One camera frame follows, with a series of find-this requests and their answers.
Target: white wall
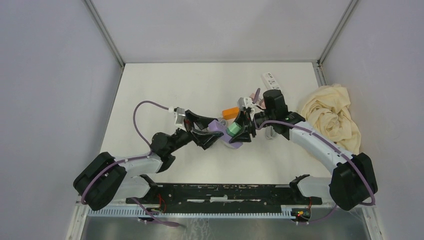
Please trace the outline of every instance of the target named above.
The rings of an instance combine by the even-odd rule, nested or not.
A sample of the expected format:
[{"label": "white wall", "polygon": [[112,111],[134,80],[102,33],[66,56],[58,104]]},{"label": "white wall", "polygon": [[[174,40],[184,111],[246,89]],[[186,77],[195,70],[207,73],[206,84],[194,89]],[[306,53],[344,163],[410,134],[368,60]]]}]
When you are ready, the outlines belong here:
[{"label": "white wall", "polygon": [[119,77],[81,0],[0,3],[0,239],[65,237]]},{"label": "white wall", "polygon": [[422,239],[424,1],[362,0],[324,62],[348,87],[387,239]]},{"label": "white wall", "polygon": [[93,0],[126,63],[316,60],[350,0]]}]

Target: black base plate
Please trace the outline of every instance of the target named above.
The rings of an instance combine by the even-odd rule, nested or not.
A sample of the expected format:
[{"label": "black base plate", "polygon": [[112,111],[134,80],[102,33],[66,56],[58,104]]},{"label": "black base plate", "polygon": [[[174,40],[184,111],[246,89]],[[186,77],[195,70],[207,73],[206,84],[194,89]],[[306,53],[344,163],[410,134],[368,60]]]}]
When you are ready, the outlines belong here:
[{"label": "black base plate", "polygon": [[[159,204],[159,194],[166,203],[166,213],[281,213],[281,205],[308,205],[310,200],[314,205],[323,204],[319,197],[299,197],[288,184],[154,183],[138,200],[141,204]],[[242,201],[211,202],[211,198],[222,197]],[[131,198],[126,203],[135,204]]]}]

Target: orange block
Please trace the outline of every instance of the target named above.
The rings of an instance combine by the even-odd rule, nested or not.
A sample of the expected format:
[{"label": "orange block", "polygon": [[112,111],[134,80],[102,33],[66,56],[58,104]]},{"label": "orange block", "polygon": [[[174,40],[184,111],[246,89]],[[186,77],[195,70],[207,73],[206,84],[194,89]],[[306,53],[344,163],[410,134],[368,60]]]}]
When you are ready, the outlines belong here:
[{"label": "orange block", "polygon": [[222,111],[222,117],[225,120],[229,120],[229,119],[235,119],[237,117],[237,115],[239,114],[240,109],[236,106],[230,109],[226,109],[224,111]]}]

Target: gray panel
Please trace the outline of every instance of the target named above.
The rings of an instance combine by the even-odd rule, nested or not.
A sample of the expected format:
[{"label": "gray panel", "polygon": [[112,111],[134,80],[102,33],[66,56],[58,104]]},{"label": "gray panel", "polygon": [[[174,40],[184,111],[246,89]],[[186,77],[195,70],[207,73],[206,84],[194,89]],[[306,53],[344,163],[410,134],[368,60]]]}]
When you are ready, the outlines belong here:
[{"label": "gray panel", "polygon": [[65,237],[120,67],[81,0],[0,3],[0,239]]},{"label": "gray panel", "polygon": [[350,0],[93,0],[124,62],[317,60]]},{"label": "gray panel", "polygon": [[348,88],[387,239],[423,238],[424,220],[405,220],[424,199],[423,43],[423,0],[363,0],[323,65],[329,84]]},{"label": "gray panel", "polygon": [[[329,209],[314,208],[312,219]],[[367,240],[370,239],[361,209],[337,210],[320,223],[299,225],[287,219],[169,218],[182,227],[144,224],[130,217],[88,217],[83,240]]]}]

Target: enclosure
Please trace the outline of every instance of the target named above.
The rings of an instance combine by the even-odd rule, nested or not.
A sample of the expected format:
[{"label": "enclosure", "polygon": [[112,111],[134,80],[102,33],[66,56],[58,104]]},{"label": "enclosure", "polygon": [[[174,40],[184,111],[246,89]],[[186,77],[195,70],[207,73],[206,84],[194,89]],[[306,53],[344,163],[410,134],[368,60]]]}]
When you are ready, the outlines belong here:
[{"label": "enclosure", "polygon": [[[423,211],[423,23],[422,0],[2,2],[1,239],[420,239],[422,220],[411,216]],[[81,205],[72,183],[100,152],[148,152],[132,126],[137,103],[216,115],[266,90],[267,72],[294,112],[320,86],[347,88],[360,151],[378,183],[376,206],[338,209],[307,226],[260,216],[174,217],[188,226],[181,230]],[[173,117],[154,108],[137,121],[149,139],[175,130]],[[302,174],[330,176],[282,137],[258,134],[249,146],[187,145],[151,177],[279,185]],[[332,204],[314,205],[314,218]]]}]

